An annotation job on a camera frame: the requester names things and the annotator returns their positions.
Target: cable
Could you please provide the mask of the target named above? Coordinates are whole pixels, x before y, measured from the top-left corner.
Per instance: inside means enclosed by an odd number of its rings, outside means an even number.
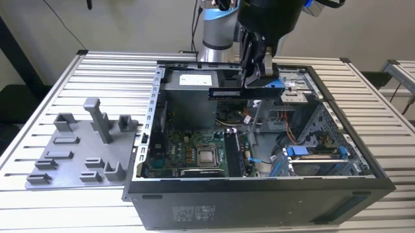
[[[260,159],[254,159],[254,158],[248,158],[248,161],[249,161],[249,162],[253,162],[253,163],[273,164],[273,163],[265,162],[265,161],[262,161],[262,160],[260,160]]]
[[[278,141],[281,141],[284,138],[286,137],[286,134],[285,133],[280,133],[276,138],[274,138],[274,146],[270,150],[270,156],[274,154],[277,148],[282,148],[282,146],[278,144]]]
[[[393,92],[393,94],[392,94],[392,97],[390,97],[390,100],[389,100],[389,102],[392,102],[392,100],[393,100],[393,97],[394,97],[394,95],[396,95],[396,92],[397,92],[398,88],[400,88],[400,84],[397,85],[397,87],[396,87],[396,89],[394,89],[394,92]]]
[[[286,136],[288,136],[290,142],[292,142],[294,145],[297,145],[298,143],[297,143],[297,141],[296,141],[296,139],[294,139],[294,136],[293,136],[293,134],[292,134],[292,132],[290,132],[290,128],[289,128],[289,124],[288,124],[286,111],[282,112],[282,118],[284,118],[284,121],[285,121]]]
[[[214,118],[214,120],[224,126],[238,126],[238,125],[241,125],[241,124],[228,124],[228,123],[224,123],[220,120],[217,120],[216,118]]]
[[[193,35],[193,27],[194,27],[194,17],[196,17],[197,1],[198,0],[194,0],[193,17],[192,17],[192,28],[190,28],[192,41],[190,41],[190,44],[189,44],[189,49],[190,49],[192,52],[193,52],[193,45],[194,45],[194,42],[193,42],[193,37],[194,37],[194,35]]]
[[[198,18],[200,18],[201,12],[202,12],[202,8],[198,7],[198,10],[197,10],[197,18],[196,18],[196,24],[194,24],[194,28],[192,29],[192,46],[193,46],[194,51],[196,51],[196,46],[194,46],[194,34],[196,34],[196,29],[197,29],[197,25],[198,25]]]
[[[408,103],[406,106],[402,109],[401,115],[404,115],[406,113],[409,106],[410,106],[410,104]]]
[[[330,0],[314,0],[314,1],[329,8],[340,8],[345,2],[345,0],[338,0],[338,3]]]
[[[58,21],[61,22],[61,24],[62,24],[62,26],[64,26],[64,28],[65,28],[65,30],[70,33],[70,35],[73,36],[73,38],[77,40],[80,46],[81,46],[84,49],[86,49],[85,46],[82,45],[82,43],[80,42],[80,40],[77,39],[77,37],[74,36],[74,34],[73,34],[73,33],[70,32],[70,30],[66,28],[66,26],[65,26],[62,20],[60,19],[58,15],[56,14],[56,12],[54,12],[53,8],[50,7],[49,3],[46,2],[46,0],[42,0],[42,1],[44,1],[44,3],[46,4],[46,6],[49,7],[49,9],[50,9],[50,11],[53,12],[53,14],[56,15]]]
[[[249,113],[248,113],[248,110],[246,110],[245,107],[244,107],[244,114],[245,114],[245,116],[250,117],[250,120],[254,120],[253,117],[249,116]]]

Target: robotic arm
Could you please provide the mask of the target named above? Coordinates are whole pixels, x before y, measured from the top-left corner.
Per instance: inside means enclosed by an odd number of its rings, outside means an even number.
[[[305,0],[241,0],[237,21],[242,28],[241,86],[264,86],[277,79],[277,42],[294,27]]]

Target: aluminum table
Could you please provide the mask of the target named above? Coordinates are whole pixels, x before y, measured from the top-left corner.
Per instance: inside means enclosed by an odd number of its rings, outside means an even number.
[[[415,95],[415,61],[388,60],[381,68]]]
[[[89,119],[86,97],[101,101],[109,119],[132,115],[142,121],[157,60],[194,60],[192,54],[89,51],[77,55],[48,96],[0,157],[0,230],[25,233],[144,232],[121,187],[28,191],[33,169],[54,131],[57,113]],[[310,65],[342,109],[396,191],[340,226],[313,228],[217,229],[192,232],[415,232],[415,129],[350,63],[330,58],[277,57],[274,62]]]

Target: gray plastic holder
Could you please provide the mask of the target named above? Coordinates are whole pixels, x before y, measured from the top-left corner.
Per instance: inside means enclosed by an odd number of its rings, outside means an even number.
[[[85,103],[90,107],[98,101]],[[124,185],[138,123],[129,116],[109,121],[96,108],[93,113],[100,123],[76,121],[68,113],[56,117],[56,131],[26,177],[26,189]],[[105,130],[110,140],[102,136]]]

